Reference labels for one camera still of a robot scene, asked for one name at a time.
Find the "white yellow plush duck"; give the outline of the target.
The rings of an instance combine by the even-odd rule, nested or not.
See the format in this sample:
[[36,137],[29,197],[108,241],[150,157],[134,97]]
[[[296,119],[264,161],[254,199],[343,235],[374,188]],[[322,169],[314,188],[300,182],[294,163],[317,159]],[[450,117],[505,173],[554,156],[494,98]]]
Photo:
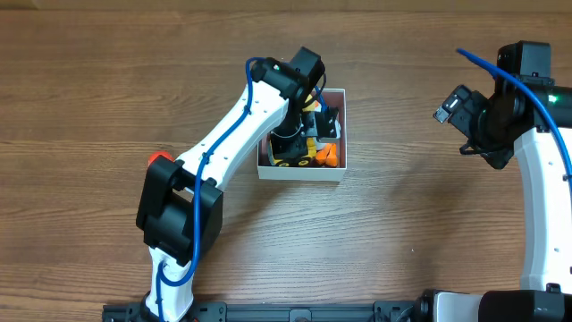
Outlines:
[[[303,109],[304,112],[326,112],[327,110],[328,105],[326,105],[322,95],[319,95],[314,103]],[[318,138],[314,138],[314,147],[316,150],[314,155],[314,164],[316,166],[334,168],[339,165],[336,143],[323,143]]]

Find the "yellow blue toy excavator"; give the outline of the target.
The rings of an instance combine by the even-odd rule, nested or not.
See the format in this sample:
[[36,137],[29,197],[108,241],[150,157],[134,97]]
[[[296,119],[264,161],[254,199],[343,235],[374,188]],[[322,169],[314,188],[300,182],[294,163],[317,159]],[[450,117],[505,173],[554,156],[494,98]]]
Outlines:
[[268,152],[271,165],[307,167],[312,163],[316,153],[314,138],[298,136],[293,139],[280,139],[271,136]]

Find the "red silver toy ball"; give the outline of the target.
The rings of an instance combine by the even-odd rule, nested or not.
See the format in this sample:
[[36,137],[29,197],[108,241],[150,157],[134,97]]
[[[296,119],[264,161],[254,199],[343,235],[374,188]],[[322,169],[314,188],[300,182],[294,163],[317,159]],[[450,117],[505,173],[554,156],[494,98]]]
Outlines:
[[170,162],[173,161],[173,157],[169,152],[167,152],[165,150],[159,150],[159,151],[152,153],[149,156],[148,161],[147,161],[147,165],[151,166],[158,158],[164,158],[166,160],[169,160]]

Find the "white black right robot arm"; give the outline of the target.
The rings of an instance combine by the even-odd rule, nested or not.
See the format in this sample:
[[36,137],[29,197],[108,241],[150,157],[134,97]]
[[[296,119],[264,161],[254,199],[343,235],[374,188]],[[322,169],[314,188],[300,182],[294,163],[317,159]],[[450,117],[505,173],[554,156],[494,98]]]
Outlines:
[[433,117],[467,138],[462,155],[501,170],[518,162],[525,205],[525,259],[519,287],[482,295],[427,290],[407,321],[569,321],[571,319],[571,90],[551,77],[551,47],[518,41],[495,63],[459,54],[495,82],[485,97],[457,86]]

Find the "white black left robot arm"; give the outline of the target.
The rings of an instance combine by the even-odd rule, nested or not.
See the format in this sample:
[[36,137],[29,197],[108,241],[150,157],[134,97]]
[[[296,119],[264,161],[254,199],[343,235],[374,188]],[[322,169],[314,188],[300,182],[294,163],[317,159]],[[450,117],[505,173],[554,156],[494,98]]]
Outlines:
[[222,229],[223,192],[260,141],[276,167],[325,164],[334,153],[339,111],[321,100],[326,73],[319,54],[302,47],[287,63],[251,57],[245,73],[237,103],[195,147],[148,161],[136,225],[153,279],[139,321],[190,318],[192,279]]

